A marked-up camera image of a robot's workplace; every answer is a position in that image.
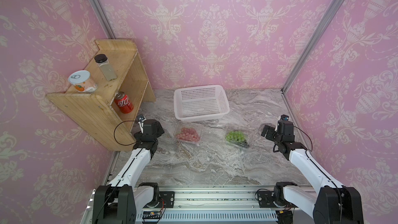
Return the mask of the clear plastic clamshell container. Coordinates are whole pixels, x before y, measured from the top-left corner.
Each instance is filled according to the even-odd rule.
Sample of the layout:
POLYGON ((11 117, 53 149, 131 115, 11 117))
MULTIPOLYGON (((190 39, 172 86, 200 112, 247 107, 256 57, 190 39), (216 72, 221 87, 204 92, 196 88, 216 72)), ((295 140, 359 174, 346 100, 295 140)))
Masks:
POLYGON ((203 127, 192 122, 178 122, 174 138, 179 142, 198 144, 201 141, 203 127))

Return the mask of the red grape bunch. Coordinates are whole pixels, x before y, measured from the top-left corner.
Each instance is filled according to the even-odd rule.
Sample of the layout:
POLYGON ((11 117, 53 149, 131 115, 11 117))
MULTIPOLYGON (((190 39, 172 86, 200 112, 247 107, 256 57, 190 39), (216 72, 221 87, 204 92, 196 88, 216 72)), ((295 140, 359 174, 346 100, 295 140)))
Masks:
POLYGON ((181 128, 180 131, 178 131, 175 135, 175 138, 178 140, 194 143, 200 140, 200 136, 196 129, 186 127, 181 128))

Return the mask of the black grape bunch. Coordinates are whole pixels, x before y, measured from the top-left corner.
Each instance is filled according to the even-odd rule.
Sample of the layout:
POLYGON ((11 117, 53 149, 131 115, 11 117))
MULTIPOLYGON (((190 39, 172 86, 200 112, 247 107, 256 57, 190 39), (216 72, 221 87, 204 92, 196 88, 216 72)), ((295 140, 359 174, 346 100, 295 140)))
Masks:
POLYGON ((249 148, 249 144, 247 142, 238 143, 238 146, 243 148, 249 148))

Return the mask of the green grape bunch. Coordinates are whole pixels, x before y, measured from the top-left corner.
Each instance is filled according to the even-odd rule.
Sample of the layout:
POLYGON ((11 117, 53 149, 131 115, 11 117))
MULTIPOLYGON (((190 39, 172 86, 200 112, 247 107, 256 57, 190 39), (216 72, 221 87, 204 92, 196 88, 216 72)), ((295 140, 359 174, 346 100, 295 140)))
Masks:
POLYGON ((230 131, 225 137, 227 142, 243 143, 246 142, 246 136, 242 131, 230 131))

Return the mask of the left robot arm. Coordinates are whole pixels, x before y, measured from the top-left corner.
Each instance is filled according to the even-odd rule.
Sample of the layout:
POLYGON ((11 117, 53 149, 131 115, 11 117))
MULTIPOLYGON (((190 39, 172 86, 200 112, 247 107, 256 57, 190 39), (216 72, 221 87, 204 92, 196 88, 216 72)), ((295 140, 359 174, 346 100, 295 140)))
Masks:
POLYGON ((117 176, 107 185, 99 186, 93 199, 93 224, 134 224, 145 207, 160 207, 156 216, 162 216, 164 200, 158 183, 136 183, 158 148, 158 138, 164 134, 160 122, 140 117, 135 121, 140 131, 134 134, 136 143, 131 156, 117 176))

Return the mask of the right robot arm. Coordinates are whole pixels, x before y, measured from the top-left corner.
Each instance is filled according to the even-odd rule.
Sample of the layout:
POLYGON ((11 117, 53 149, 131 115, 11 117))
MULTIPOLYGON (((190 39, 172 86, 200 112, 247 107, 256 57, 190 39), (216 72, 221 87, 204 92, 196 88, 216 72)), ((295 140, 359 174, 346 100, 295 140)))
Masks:
POLYGON ((315 193, 310 194, 295 183, 277 182, 273 193, 275 204, 296 206, 316 224, 364 223, 360 193, 335 179, 313 158, 305 145, 295 141, 295 129, 289 117, 282 115, 275 127, 265 125, 261 135, 274 143, 274 153, 281 153, 299 169, 315 193))

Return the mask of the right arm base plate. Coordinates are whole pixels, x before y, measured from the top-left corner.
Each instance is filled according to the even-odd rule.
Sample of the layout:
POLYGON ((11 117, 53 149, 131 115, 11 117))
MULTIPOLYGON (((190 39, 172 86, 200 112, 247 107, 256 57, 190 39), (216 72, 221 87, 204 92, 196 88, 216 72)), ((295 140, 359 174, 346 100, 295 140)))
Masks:
POLYGON ((297 208, 297 206, 292 203, 277 203, 274 200, 274 192, 265 189, 256 191, 255 199, 258 202, 259 208, 283 208, 287 210, 297 208))

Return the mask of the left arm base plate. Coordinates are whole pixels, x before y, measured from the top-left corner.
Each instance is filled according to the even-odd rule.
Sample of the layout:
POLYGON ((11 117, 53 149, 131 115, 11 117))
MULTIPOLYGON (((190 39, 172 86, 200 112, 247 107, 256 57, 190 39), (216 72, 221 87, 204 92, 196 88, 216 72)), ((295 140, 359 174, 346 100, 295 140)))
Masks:
POLYGON ((161 191, 157 198, 148 203, 145 208, 174 208, 174 200, 174 191, 161 191))

